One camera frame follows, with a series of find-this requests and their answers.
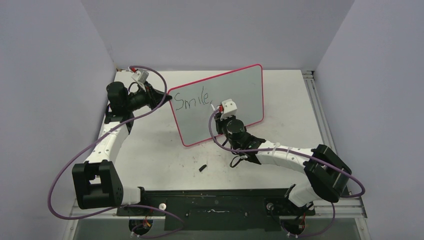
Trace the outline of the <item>pink framed whiteboard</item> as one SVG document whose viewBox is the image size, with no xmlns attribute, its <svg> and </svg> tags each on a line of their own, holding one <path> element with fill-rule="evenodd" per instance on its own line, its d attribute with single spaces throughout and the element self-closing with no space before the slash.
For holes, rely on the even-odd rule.
<svg viewBox="0 0 424 240">
<path fill-rule="evenodd" d="M 170 88 L 170 106 L 181 143 L 190 147 L 211 138 L 215 110 L 233 113 L 245 126 L 264 119 L 263 67 L 253 64 Z"/>
</svg>

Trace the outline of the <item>black marker cap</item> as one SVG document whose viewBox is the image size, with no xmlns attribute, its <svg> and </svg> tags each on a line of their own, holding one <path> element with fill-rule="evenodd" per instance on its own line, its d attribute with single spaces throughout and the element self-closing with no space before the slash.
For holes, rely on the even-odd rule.
<svg viewBox="0 0 424 240">
<path fill-rule="evenodd" d="M 199 172 L 202 172 L 202 171 L 203 171 L 206 167 L 207 167 L 207 165 L 206 165 L 206 164 L 202 165 L 202 166 L 199 168 Z"/>
</svg>

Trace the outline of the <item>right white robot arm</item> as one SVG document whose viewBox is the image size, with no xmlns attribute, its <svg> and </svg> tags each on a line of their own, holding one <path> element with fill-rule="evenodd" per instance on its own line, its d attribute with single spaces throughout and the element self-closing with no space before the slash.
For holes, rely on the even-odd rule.
<svg viewBox="0 0 424 240">
<path fill-rule="evenodd" d="M 292 186 L 283 199 L 283 209 L 296 214 L 315 200 L 337 203 L 343 196 L 352 172 L 327 145 L 292 148 L 256 137 L 234 115 L 221 119 L 213 116 L 216 131 L 229 142 L 229 150 L 243 160 L 258 165 L 274 165 L 304 174 L 308 182 Z"/>
</svg>

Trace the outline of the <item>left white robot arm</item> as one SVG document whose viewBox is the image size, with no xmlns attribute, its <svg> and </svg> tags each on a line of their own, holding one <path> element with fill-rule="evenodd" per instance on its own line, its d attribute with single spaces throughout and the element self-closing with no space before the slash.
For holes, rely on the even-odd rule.
<svg viewBox="0 0 424 240">
<path fill-rule="evenodd" d="M 80 209 L 96 209 L 129 205 L 136 215 L 149 210 L 149 201 L 142 197 L 142 187 L 123 186 L 114 166 L 124 140 L 134 126 L 134 111 L 143 107 L 151 110 L 172 99 L 169 94 L 154 89 L 145 82 L 137 91 L 130 92 L 122 82 L 106 87 L 109 104 L 101 141 L 83 163 L 72 168 L 72 178 Z"/>
</svg>

